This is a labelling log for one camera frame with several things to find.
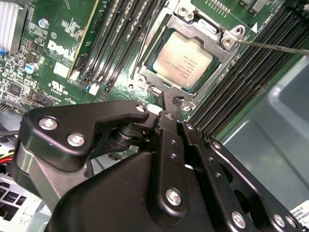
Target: screw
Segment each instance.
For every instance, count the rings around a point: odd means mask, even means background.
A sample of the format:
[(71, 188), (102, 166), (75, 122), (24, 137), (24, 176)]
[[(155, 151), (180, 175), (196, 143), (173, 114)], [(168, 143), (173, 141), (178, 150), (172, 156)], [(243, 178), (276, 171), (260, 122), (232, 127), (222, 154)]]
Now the screw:
[(222, 39), (222, 45), (223, 47), (229, 47), (232, 44), (232, 40), (230, 38), (224, 38)]
[(45, 18), (40, 19), (39, 27), (42, 29), (47, 29), (49, 27), (48, 21)]
[(166, 191), (166, 198), (174, 206), (178, 206), (182, 203), (182, 198), (180, 196), (180, 193), (172, 188), (169, 188)]
[(187, 128), (188, 128), (189, 130), (194, 130), (193, 126), (191, 126), (190, 124), (187, 124)]
[(221, 149), (221, 146), (217, 142), (213, 142), (213, 145), (217, 149)]
[(39, 125), (42, 129), (52, 131), (58, 127), (58, 123), (51, 118), (43, 118), (39, 121)]
[(144, 107), (142, 106), (142, 105), (137, 105), (136, 106), (136, 109), (138, 110), (138, 111), (140, 111), (140, 112), (145, 112), (145, 109), (144, 109)]
[(233, 211), (232, 212), (232, 219), (233, 219), (235, 225), (237, 225), (239, 228), (241, 228), (241, 229), (246, 228), (245, 219), (243, 218), (243, 216), (239, 212)]
[(80, 147), (85, 144), (85, 139), (79, 134), (70, 134), (67, 141), (71, 146)]
[(180, 7), (178, 8), (178, 14), (181, 17), (186, 17), (186, 15), (188, 14), (188, 10), (184, 7)]
[(281, 226), (282, 228), (285, 227), (285, 223), (284, 223), (283, 219), (278, 214), (274, 215), (274, 219), (279, 226)]
[(169, 120), (173, 120), (173, 119), (174, 119), (174, 117), (173, 117), (171, 114), (169, 114), (169, 113), (165, 113), (165, 116), (166, 116)]
[(296, 224), (295, 224), (295, 222), (293, 221), (293, 219), (291, 219), (289, 216), (285, 216), (285, 219), (288, 221), (288, 223), (289, 223), (292, 227), (296, 228)]

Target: red wire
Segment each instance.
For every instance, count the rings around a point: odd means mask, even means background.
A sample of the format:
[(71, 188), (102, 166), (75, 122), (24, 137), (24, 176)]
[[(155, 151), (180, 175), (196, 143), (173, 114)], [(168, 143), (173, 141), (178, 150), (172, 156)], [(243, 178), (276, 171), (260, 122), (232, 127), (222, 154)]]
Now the red wire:
[(11, 162), (13, 158), (5, 158), (5, 159), (0, 159), (0, 164), (6, 163), (6, 162)]

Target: yellow wire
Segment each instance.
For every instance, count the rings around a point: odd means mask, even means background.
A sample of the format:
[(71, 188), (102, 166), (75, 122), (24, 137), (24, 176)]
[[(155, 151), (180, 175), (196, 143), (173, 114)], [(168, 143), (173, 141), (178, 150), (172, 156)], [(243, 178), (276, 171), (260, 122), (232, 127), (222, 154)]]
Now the yellow wire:
[(10, 152), (10, 153), (8, 153), (8, 154), (5, 154), (5, 155), (1, 156), (1, 157), (0, 157), (0, 160), (5, 159), (5, 158), (9, 158), (9, 157), (11, 157), (11, 156), (13, 156), (13, 155), (14, 155), (14, 152)]

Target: sticker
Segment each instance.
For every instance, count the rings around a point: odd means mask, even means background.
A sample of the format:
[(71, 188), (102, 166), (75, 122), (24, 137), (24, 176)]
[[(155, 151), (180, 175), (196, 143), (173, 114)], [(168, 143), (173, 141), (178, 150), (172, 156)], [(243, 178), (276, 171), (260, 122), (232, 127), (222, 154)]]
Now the sticker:
[(56, 63), (54, 68), (54, 74), (58, 74), (64, 78), (67, 78), (69, 74), (70, 68), (67, 66), (64, 66), (63, 64), (60, 64), (59, 62)]
[(309, 201), (305, 201), (300, 204), (298, 207), (291, 210), (291, 213), (299, 221), (299, 223), (309, 228)]

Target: white heatsink fins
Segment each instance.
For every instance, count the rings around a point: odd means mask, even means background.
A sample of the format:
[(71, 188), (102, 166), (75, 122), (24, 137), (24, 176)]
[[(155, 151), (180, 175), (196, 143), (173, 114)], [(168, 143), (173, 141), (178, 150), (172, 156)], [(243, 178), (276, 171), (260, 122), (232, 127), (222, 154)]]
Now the white heatsink fins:
[(19, 5), (0, 1), (0, 56), (18, 51), (26, 14)]

